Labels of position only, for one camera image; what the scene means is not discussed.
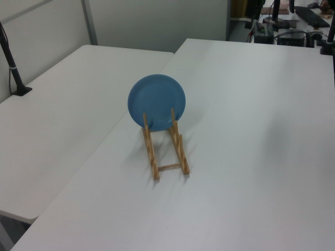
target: white tabletop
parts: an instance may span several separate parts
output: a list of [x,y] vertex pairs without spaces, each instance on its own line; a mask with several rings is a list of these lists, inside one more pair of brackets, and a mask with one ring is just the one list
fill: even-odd
[[[129,113],[19,240],[19,250],[331,250],[332,58],[187,40],[161,73],[184,88],[189,177],[151,177]],[[153,134],[158,164],[174,163]]]
[[172,53],[79,48],[0,104],[0,214],[31,223],[127,111],[140,78]]

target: wall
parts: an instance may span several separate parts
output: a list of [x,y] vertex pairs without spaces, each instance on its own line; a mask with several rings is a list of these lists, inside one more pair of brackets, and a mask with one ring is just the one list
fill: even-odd
[[[24,84],[90,44],[81,0],[52,0],[3,26]],[[1,50],[0,102],[8,97],[8,64]]]
[[99,45],[176,52],[186,38],[226,39],[228,0],[85,2]]

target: gray floor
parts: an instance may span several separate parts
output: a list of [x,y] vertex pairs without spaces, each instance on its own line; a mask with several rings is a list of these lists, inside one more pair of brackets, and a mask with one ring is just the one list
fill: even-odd
[[246,42],[249,29],[244,28],[245,21],[230,21],[229,41]]
[[0,251],[9,251],[30,226],[5,216],[0,216],[0,224],[2,230],[7,232],[6,236],[0,236],[0,239],[5,241],[4,243],[0,242]]

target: desk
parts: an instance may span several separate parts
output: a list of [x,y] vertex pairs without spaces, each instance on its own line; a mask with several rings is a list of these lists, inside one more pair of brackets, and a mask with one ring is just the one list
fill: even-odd
[[[186,40],[161,73],[185,90],[190,176],[154,182],[126,113],[13,251],[333,251],[332,71],[316,50]],[[168,133],[153,135],[173,163]]]
[[0,214],[32,223],[172,53],[86,45],[0,104]]

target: plate stand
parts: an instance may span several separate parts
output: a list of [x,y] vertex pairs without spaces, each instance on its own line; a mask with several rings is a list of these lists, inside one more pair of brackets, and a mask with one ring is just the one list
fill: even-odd
[[147,122],[147,115],[146,113],[143,113],[144,128],[142,128],[142,130],[143,130],[144,140],[146,141],[146,147],[147,147],[149,162],[151,165],[152,177],[154,180],[159,180],[159,171],[163,171],[165,169],[173,168],[176,166],[181,167],[184,175],[189,174],[189,167],[188,167],[187,159],[186,159],[184,148],[183,148],[183,136],[179,134],[178,132],[178,122],[175,120],[173,108],[171,109],[171,116],[172,116],[172,126],[168,129],[168,131],[171,136],[174,149],[176,150],[179,163],[157,167],[157,162],[155,159],[155,152],[153,150],[151,134],[150,134],[150,130],[148,127],[148,122]]

